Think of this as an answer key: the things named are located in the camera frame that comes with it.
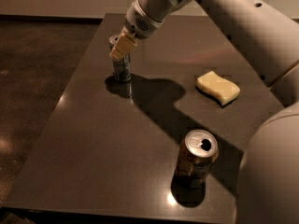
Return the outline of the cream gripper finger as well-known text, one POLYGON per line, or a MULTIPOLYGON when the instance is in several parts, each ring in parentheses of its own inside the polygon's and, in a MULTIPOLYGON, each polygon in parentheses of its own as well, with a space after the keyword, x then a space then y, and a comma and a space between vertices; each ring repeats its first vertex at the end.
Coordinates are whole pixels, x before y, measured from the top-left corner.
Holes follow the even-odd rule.
POLYGON ((135 33, 120 33, 116 44, 113 46, 110 57, 119 61, 137 47, 135 33))

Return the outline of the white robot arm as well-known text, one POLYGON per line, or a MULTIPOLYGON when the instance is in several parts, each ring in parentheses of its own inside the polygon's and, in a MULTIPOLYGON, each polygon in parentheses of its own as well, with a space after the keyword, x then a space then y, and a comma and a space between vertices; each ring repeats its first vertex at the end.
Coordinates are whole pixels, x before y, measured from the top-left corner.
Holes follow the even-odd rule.
MULTIPOLYGON (((110 56, 119 60, 139 39, 191 0, 135 0, 110 56)), ((249 64, 240 83, 251 101, 277 99, 281 110, 243 146, 236 186, 237 224, 299 224, 299 26, 263 0, 193 0, 249 64)))

